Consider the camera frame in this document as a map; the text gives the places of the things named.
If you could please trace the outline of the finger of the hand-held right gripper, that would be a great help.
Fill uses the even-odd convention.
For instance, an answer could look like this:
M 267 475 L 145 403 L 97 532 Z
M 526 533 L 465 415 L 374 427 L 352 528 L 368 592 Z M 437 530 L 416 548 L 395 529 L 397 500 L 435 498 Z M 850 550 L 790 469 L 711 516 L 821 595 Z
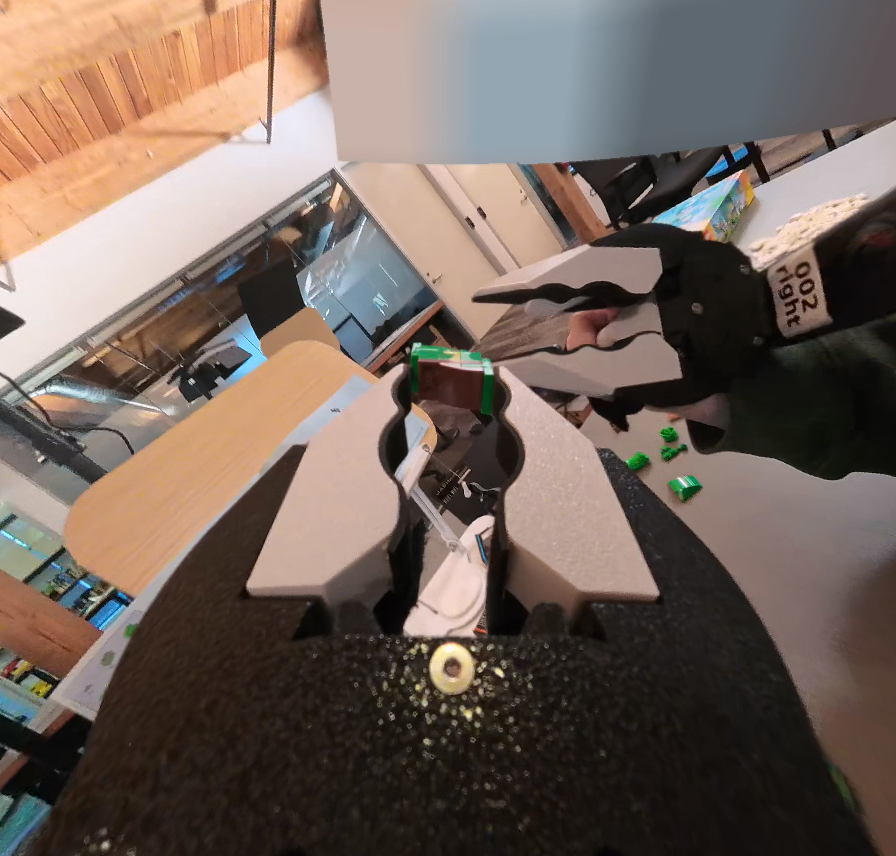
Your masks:
M 663 333 L 658 307 L 631 306 L 616 310 L 594 344 L 537 349 L 500 365 L 532 389 L 611 399 L 623 390 L 684 379 L 678 350 Z
M 643 302 L 662 271 L 655 248 L 580 246 L 497 278 L 472 301 L 521 305 L 534 315 L 624 309 Z

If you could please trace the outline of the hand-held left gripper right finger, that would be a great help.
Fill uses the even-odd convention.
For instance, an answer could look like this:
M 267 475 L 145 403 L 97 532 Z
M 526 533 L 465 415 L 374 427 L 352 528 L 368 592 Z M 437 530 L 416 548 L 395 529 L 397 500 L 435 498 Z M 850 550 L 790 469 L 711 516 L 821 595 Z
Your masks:
M 508 369 L 496 371 L 496 459 L 505 475 L 487 564 L 488 628 L 521 611 L 656 604 L 660 593 L 596 447 Z

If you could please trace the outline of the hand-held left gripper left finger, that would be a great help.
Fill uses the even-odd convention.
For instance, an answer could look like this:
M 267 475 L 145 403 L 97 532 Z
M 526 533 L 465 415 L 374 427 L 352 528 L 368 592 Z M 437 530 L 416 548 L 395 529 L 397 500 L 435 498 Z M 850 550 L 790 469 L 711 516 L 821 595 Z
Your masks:
M 397 592 L 409 526 L 396 479 L 408 447 L 409 366 L 392 369 L 311 437 L 245 583 L 253 598 L 375 608 Z

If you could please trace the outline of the brown and green lego assembly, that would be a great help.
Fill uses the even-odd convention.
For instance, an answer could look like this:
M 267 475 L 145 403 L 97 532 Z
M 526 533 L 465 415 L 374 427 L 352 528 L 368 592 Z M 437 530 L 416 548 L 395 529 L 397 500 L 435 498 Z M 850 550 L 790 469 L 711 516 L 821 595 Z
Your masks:
M 496 375 L 478 352 L 414 344 L 409 355 L 411 392 L 475 414 L 493 415 Z

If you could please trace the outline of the person's right forearm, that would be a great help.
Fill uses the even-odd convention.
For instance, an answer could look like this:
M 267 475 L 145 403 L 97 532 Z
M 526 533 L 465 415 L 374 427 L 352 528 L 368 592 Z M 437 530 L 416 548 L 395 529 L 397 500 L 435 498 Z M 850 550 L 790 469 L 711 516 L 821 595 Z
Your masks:
M 681 409 L 692 444 L 812 477 L 895 475 L 895 319 L 771 351 L 725 394 Z

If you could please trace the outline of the colourful lego box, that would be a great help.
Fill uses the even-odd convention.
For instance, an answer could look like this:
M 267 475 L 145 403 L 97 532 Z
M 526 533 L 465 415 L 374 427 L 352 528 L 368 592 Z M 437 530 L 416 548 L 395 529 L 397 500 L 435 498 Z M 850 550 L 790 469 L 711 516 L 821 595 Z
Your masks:
M 750 175 L 742 170 L 657 215 L 652 223 L 696 233 L 707 241 L 727 243 L 754 197 Z

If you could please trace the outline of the pile of white lego pieces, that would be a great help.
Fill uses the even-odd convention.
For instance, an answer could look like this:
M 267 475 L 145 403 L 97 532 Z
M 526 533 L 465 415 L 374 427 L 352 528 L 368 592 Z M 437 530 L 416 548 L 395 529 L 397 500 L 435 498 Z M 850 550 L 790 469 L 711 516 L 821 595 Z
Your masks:
M 746 246 L 744 252 L 754 264 L 766 266 L 774 259 L 809 244 L 869 202 L 864 193 L 823 202 L 791 216 L 772 235 Z

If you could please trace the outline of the lego instruction booklet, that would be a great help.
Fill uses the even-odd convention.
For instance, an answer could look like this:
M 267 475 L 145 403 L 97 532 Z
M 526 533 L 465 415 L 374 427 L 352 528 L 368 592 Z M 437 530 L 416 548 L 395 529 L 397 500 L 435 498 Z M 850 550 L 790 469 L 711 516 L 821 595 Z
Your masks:
M 94 722 L 118 665 L 155 597 L 155 594 L 143 593 L 120 611 L 50 694 L 50 701 Z

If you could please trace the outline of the person's right hand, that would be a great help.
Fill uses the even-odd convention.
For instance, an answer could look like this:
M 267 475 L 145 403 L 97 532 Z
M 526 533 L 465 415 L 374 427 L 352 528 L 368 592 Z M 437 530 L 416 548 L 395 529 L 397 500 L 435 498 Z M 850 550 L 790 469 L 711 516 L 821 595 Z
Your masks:
M 600 332 L 615 321 L 618 315 L 619 310 L 612 308 L 571 313 L 566 337 L 566 351 L 571 352 L 582 347 L 597 347 Z

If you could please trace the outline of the black office chair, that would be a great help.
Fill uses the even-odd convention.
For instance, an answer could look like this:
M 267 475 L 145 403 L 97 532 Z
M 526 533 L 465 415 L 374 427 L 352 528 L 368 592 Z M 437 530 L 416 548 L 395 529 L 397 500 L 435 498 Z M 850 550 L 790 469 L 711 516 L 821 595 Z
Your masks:
M 619 230 L 644 223 L 686 201 L 722 158 L 732 158 L 727 146 L 660 156 L 575 160 L 570 168 L 596 192 Z

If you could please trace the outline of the white door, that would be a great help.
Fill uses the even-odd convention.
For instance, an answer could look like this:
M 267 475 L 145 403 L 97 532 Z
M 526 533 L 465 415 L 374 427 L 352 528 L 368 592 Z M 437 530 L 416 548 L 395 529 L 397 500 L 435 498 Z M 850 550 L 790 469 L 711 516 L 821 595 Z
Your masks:
M 417 166 L 348 163 L 342 174 L 364 207 L 476 338 L 506 311 L 473 294 L 497 278 L 487 254 Z
M 518 267 L 553 257 L 566 247 L 558 227 L 514 164 L 448 165 L 448 172 Z

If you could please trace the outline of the wooden book stand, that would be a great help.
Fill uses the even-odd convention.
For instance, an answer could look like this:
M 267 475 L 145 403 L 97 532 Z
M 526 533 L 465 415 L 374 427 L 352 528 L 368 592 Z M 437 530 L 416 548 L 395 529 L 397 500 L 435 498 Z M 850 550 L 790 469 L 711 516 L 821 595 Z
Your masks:
M 66 518 L 66 548 L 88 571 L 140 594 L 277 460 L 301 424 L 316 412 L 330 424 L 378 381 L 325 344 L 283 348 L 91 485 Z
M 318 310 L 305 307 L 260 338 L 263 355 L 270 359 L 283 348 L 298 342 L 317 342 L 336 351 L 342 347 Z

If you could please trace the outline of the glass office window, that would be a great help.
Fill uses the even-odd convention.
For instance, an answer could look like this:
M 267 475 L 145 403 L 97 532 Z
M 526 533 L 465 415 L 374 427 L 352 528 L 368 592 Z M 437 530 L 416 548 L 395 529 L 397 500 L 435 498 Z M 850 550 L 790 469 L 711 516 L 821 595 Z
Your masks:
M 138 336 L 157 380 L 180 384 L 217 335 L 259 353 L 264 335 L 305 309 L 322 316 L 337 347 L 364 363 L 437 296 L 335 174 L 320 178 L 265 218 L 262 233 L 193 278 Z

